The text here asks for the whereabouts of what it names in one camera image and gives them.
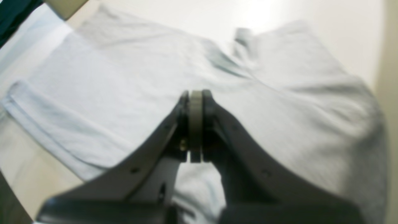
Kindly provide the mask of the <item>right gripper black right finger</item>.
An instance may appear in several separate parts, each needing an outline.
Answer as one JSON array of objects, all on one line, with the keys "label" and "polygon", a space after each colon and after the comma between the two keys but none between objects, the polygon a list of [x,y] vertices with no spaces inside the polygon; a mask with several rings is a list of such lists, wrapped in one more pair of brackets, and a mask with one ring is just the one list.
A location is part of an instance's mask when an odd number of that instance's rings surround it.
[{"label": "right gripper black right finger", "polygon": [[353,203],[316,187],[265,152],[242,124],[203,97],[203,160],[221,174],[219,224],[363,224]]}]

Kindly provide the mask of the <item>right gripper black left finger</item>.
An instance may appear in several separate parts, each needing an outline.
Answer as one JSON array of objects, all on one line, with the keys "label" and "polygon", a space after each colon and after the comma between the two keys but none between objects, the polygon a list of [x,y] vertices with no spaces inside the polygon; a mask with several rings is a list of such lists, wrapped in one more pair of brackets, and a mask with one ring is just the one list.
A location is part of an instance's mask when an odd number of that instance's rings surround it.
[{"label": "right gripper black left finger", "polygon": [[117,166],[48,199],[43,224],[180,224],[172,201],[179,166],[187,161],[188,92],[149,138]]}]

